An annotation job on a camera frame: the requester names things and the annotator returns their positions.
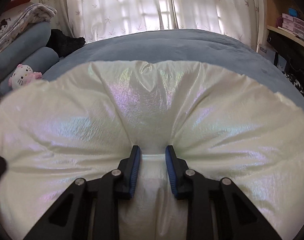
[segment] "folded blanket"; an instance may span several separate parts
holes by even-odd
[[[13,25],[0,35],[0,53],[22,33],[28,24],[50,21],[57,11],[51,6],[37,3],[27,7]]]

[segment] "pearlescent cloth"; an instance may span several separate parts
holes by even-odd
[[[280,93],[199,62],[90,62],[0,102],[0,222],[20,240],[78,177],[101,177],[139,145],[120,240],[185,240],[165,147],[210,179],[230,177],[291,240],[304,224],[304,112]]]

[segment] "cartoon print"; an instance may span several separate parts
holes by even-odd
[[[7,18],[7,19],[3,19],[1,22],[0,22],[0,33],[3,33],[4,31],[6,31],[7,29],[7,21],[11,21],[10,18]]]

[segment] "curtain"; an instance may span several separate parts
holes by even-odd
[[[57,10],[57,14],[51,20],[51,28],[59,29],[65,35],[74,37],[68,18],[67,0],[39,0],[39,2]]]
[[[256,50],[263,36],[263,0],[67,0],[75,37],[86,42],[168,29],[202,29]]]
[[[157,30],[169,30],[169,0],[67,0],[74,36],[86,42]]]

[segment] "hello kitty plush toy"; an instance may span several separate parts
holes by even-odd
[[[12,77],[8,80],[8,85],[13,90],[18,89],[23,85],[31,83],[35,79],[41,79],[41,72],[33,72],[32,68],[28,65],[19,64],[16,67]]]

